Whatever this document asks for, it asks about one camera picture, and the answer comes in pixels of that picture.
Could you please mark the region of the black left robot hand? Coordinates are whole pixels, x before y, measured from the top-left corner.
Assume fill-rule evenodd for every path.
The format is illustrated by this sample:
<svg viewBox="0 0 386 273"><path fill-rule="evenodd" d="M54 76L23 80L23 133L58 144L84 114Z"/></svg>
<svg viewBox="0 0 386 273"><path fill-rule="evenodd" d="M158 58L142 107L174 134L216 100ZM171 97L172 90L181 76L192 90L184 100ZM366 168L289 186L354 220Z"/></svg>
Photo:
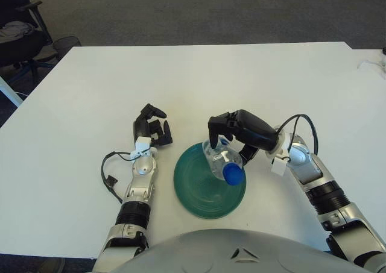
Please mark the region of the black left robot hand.
<svg viewBox="0 0 386 273"><path fill-rule="evenodd" d="M166 113L147 104L133 122L134 141L138 137L150 138L150 146L164 146L172 143L171 130Z"/></svg>

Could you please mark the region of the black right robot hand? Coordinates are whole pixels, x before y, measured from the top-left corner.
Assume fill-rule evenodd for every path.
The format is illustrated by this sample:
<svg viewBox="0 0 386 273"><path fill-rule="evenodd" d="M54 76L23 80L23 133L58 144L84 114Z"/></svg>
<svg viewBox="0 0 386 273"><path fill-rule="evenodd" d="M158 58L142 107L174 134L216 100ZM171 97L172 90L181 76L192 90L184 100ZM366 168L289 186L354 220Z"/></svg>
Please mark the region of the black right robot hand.
<svg viewBox="0 0 386 273"><path fill-rule="evenodd" d="M253 159L260 149L272 151L279 139L274 128L243 109L210 117L208 129L211 148L217 146L219 136L229 141L235 138L244 144L239 152L243 165Z"/></svg>

